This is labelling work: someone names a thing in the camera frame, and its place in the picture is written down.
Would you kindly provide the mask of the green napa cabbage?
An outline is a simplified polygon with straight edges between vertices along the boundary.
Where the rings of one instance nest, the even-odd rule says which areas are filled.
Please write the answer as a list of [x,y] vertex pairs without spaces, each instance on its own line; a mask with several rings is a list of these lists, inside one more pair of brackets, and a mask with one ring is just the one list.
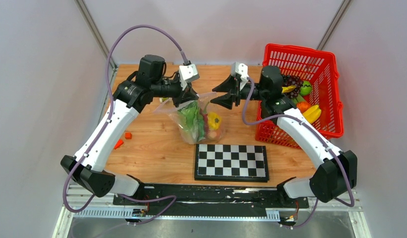
[[205,139],[204,121],[197,101],[191,101],[177,111],[179,126],[185,132],[184,140],[190,144]]

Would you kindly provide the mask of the red chili pepper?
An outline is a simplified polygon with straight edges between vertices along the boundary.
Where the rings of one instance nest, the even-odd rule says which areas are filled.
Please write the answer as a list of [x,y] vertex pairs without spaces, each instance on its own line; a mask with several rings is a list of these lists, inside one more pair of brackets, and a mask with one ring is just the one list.
[[204,131],[205,133],[208,133],[209,127],[208,127],[208,113],[206,110],[202,110],[200,111],[202,117],[203,117],[203,127],[204,127]]

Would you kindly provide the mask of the clear zip top bag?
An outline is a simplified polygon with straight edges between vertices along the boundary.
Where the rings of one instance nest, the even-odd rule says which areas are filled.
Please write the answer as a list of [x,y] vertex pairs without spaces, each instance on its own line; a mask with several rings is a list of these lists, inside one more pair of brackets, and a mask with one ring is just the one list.
[[182,139],[188,144],[220,140],[226,131],[225,120],[210,101],[215,92],[199,95],[194,101],[175,107],[172,99],[160,100],[155,114],[166,114],[177,124]]

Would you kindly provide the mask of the yellow bell pepper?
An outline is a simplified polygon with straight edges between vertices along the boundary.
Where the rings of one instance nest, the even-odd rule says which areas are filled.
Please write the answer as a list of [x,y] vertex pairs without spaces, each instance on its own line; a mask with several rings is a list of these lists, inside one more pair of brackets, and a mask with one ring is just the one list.
[[211,130],[218,130],[221,125],[221,116],[215,112],[209,112],[207,114],[208,127]]

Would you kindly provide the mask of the orange peach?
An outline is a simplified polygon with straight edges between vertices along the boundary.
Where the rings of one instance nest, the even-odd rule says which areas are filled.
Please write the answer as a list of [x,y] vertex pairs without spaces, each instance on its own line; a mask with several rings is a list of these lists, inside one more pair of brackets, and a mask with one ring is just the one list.
[[222,130],[209,130],[206,137],[209,140],[219,140],[222,137]]

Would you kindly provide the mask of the red plastic basket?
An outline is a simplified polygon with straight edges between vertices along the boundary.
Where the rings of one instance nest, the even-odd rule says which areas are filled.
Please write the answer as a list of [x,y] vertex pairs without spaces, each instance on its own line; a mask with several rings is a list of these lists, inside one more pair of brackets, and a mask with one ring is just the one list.
[[277,66],[284,75],[298,76],[309,81],[312,92],[304,99],[321,109],[320,117],[312,124],[326,139],[344,134],[342,108],[339,98],[339,72],[333,53],[311,48],[267,44],[263,66]]

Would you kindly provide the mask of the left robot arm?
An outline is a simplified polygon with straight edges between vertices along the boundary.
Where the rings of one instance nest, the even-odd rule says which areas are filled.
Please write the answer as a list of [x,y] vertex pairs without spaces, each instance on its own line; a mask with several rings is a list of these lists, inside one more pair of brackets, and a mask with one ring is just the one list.
[[141,58],[138,70],[120,83],[111,105],[92,135],[73,155],[65,155],[61,166],[71,179],[97,197],[124,194],[133,205],[141,204],[145,191],[140,181],[129,175],[105,171],[110,153],[126,128],[154,98],[170,98],[175,107],[198,99],[191,82],[199,78],[197,67],[187,62],[165,77],[166,62],[156,55]]

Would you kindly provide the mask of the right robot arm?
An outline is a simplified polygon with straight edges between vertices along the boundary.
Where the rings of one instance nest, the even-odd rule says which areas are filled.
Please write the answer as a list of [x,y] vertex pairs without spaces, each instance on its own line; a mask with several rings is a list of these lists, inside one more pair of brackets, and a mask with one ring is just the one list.
[[254,122],[246,121],[245,112],[242,121],[246,125],[257,125],[272,121],[286,132],[307,154],[316,168],[309,178],[290,178],[277,185],[277,202],[289,207],[300,197],[315,197],[327,203],[333,199],[344,203],[339,196],[347,192],[350,202],[355,204],[352,189],[357,180],[357,156],[350,150],[344,152],[325,139],[303,116],[285,94],[285,75],[277,66],[264,66],[260,80],[255,83],[248,75],[248,67],[243,63],[235,63],[230,75],[222,83],[212,89],[223,95],[211,100],[211,103],[227,109],[238,106],[245,100],[243,110],[247,110],[251,100],[261,104],[261,119]]

